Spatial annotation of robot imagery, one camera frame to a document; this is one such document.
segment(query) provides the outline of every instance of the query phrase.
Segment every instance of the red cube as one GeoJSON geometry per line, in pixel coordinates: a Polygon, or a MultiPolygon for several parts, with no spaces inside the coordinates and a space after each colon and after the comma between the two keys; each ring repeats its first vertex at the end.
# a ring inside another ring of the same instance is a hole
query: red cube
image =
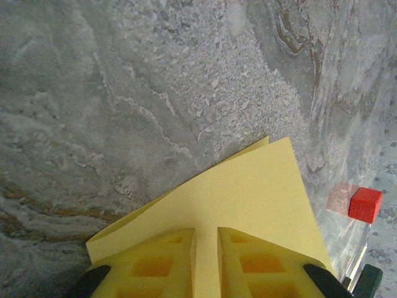
{"type": "Polygon", "coordinates": [[[373,224],[382,203],[383,193],[360,187],[350,200],[349,217],[373,224]]]}

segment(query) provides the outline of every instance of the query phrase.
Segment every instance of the marble veining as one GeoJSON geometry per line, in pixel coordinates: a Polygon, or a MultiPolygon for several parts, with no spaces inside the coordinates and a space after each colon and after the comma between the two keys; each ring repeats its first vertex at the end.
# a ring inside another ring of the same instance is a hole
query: marble veining
{"type": "Polygon", "coordinates": [[[340,275],[382,189],[368,262],[397,294],[395,0],[0,3],[0,296],[58,297],[106,225],[270,135],[290,136],[340,275]]]}

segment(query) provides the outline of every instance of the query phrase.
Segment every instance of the marble surface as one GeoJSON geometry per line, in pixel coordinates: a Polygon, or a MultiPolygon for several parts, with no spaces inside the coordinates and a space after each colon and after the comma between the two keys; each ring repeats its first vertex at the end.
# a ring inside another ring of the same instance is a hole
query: marble surface
{"type": "Polygon", "coordinates": [[[364,225],[326,211],[329,191],[385,187],[368,258],[377,297],[397,295],[396,10],[1,1],[0,296],[60,296],[91,235],[266,135],[291,137],[339,275],[364,225]]]}

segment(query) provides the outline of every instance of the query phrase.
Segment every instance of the red block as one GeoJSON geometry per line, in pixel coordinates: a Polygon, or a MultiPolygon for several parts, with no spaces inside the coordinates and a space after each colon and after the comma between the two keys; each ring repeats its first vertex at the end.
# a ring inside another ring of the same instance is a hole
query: red block
{"type": "Polygon", "coordinates": [[[350,200],[349,217],[373,224],[382,204],[383,193],[360,187],[350,200]]]}

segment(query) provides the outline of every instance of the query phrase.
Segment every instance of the yellow paper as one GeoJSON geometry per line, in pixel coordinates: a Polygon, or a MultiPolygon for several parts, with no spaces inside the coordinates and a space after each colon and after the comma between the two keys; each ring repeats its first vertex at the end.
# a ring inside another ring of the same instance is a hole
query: yellow paper
{"type": "Polygon", "coordinates": [[[317,259],[332,271],[289,138],[215,166],[142,210],[87,242],[93,263],[160,234],[196,228],[194,297],[217,298],[217,228],[231,227],[317,259]]]}

